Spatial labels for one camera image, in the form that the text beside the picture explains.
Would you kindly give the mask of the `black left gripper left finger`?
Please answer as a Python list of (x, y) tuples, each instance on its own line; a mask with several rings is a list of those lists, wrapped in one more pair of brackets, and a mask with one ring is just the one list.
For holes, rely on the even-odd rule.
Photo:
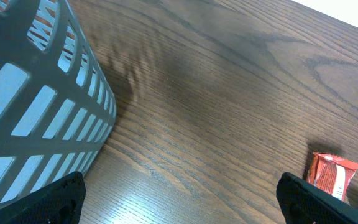
[(86, 188), (81, 172), (72, 172), (0, 209), (4, 223), (78, 223)]

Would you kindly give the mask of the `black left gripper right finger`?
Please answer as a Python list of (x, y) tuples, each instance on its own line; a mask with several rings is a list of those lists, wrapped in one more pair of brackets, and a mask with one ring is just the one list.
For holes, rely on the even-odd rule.
[(358, 224), (358, 209), (289, 172), (282, 174), (276, 195), (286, 223)]

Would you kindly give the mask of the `red white snack bar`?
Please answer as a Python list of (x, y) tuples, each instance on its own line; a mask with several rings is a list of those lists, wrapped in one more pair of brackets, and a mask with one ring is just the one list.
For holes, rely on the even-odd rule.
[(314, 152), (306, 181), (343, 201), (358, 163), (332, 154)]

